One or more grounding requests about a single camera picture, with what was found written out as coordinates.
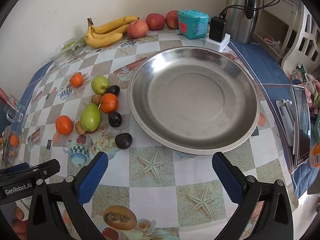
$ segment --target bunch of bananas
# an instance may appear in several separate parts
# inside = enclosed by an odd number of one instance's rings
[[[100,27],[94,27],[91,18],[88,18],[88,31],[85,42],[93,48],[102,48],[119,41],[127,32],[129,23],[139,20],[135,16],[126,16],[106,23]]]

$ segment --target checkered tablecloth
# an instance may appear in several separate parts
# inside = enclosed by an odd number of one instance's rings
[[[49,179],[52,183],[76,175],[80,170],[68,157],[72,147],[85,147],[90,158],[100,150],[105,151],[109,158],[108,169],[91,201],[84,205],[100,231],[108,227],[103,220],[106,208],[121,205],[133,211],[138,220],[135,229],[119,231],[119,235],[129,240],[214,239],[237,205],[231,202],[213,171],[212,157],[186,155],[160,145],[135,122],[127,103],[128,82],[139,65],[134,62],[172,47],[203,47],[205,38],[189,40],[178,30],[165,27],[135,40],[124,35],[122,40],[103,49],[84,47],[69,61],[49,68],[37,84],[27,108],[18,159],[30,165],[57,159],[61,169]],[[230,48],[223,53],[245,69]],[[77,72],[83,75],[84,83],[74,88],[69,79]],[[103,114],[97,132],[79,137],[73,131],[70,135],[59,136],[56,119],[60,115],[67,115],[72,121],[80,119],[81,111],[94,94],[90,82],[97,75],[106,76],[111,85],[121,88],[118,112],[123,117],[122,125],[116,129],[110,127]],[[259,181],[273,183],[282,179],[294,210],[298,200],[275,120],[260,85],[254,82],[260,98],[259,124],[246,142],[225,155],[245,175],[253,175]],[[128,150],[119,151],[114,137],[123,132],[132,134],[133,143]],[[63,207],[61,212],[72,236],[78,238]]]

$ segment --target black cable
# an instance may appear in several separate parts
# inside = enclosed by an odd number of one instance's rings
[[[251,8],[251,7],[246,7],[246,6],[237,5],[237,4],[230,5],[230,6],[226,7],[226,8],[224,8],[220,15],[226,15],[227,9],[231,9],[231,8],[252,12],[252,11],[258,11],[258,10],[261,10],[263,8],[267,8],[267,7],[276,5],[276,4],[278,4],[280,2],[280,0],[278,0],[277,2],[273,3],[274,1],[275,0],[272,0],[270,3],[267,3],[266,5],[264,5],[262,7],[258,7],[258,8]]]

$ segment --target banana stem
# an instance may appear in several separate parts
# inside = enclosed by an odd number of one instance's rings
[[[92,22],[91,18],[88,18],[87,20],[88,20],[88,26],[92,26],[93,22]]]

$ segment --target human hand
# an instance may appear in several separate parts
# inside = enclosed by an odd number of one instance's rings
[[[27,227],[24,222],[22,222],[24,213],[19,207],[16,209],[16,218],[18,220],[12,223],[12,229],[21,240],[27,240]]]

